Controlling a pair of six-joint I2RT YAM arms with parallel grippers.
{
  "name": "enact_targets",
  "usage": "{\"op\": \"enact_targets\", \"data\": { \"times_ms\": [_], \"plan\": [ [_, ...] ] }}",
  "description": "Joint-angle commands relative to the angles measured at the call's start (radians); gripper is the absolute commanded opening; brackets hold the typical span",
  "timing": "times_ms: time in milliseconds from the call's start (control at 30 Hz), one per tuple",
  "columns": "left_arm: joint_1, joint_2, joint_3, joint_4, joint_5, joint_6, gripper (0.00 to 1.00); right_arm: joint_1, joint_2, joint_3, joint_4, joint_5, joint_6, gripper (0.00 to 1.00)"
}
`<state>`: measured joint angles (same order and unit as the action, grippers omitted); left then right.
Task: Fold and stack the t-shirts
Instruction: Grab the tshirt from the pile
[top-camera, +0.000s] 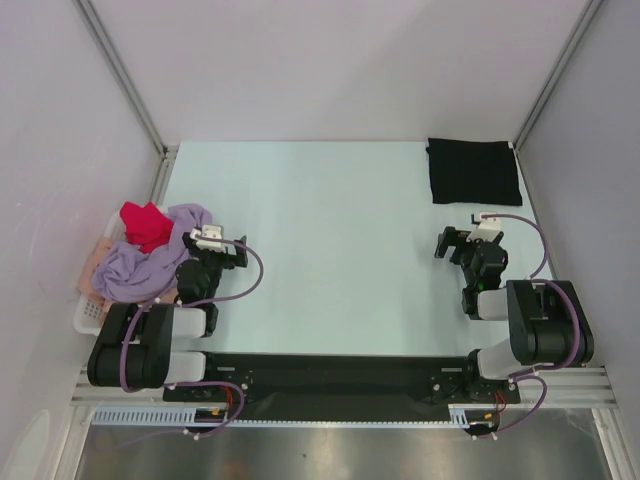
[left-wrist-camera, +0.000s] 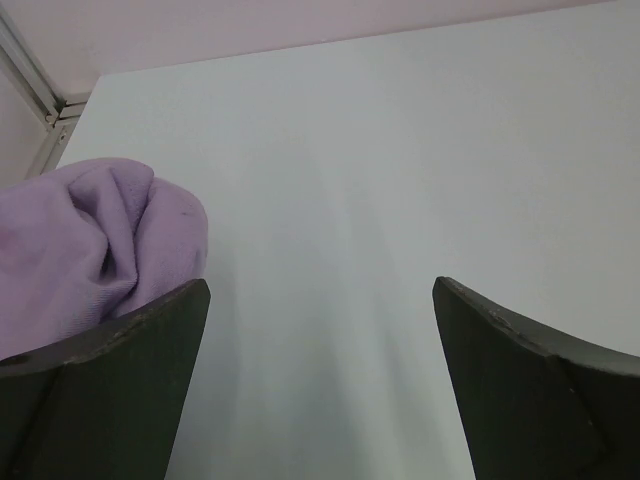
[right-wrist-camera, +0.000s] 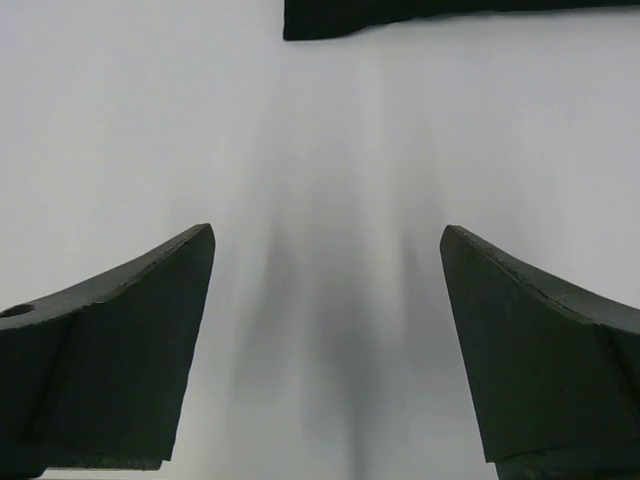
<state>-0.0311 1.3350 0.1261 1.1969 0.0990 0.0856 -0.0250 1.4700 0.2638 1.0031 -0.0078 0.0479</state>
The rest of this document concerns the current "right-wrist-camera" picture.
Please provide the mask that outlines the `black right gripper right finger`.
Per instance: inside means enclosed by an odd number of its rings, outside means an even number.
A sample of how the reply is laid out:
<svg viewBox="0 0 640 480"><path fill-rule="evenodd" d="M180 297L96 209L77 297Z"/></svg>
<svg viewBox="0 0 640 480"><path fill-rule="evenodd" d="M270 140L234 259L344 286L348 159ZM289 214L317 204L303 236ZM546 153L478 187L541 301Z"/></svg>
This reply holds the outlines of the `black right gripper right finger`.
<svg viewBox="0 0 640 480"><path fill-rule="evenodd" d="M502 479L639 475L639 312L447 226L440 255L485 459Z"/></svg>

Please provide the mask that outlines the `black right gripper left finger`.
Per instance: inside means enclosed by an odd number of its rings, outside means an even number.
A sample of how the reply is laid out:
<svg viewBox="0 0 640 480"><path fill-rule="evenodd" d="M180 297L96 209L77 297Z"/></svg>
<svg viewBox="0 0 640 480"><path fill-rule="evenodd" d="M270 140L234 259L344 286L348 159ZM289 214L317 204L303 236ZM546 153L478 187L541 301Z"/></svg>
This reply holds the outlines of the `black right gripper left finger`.
<svg viewBox="0 0 640 480"><path fill-rule="evenodd" d="M215 252L197 224L1 314L1 475L172 457Z"/></svg>

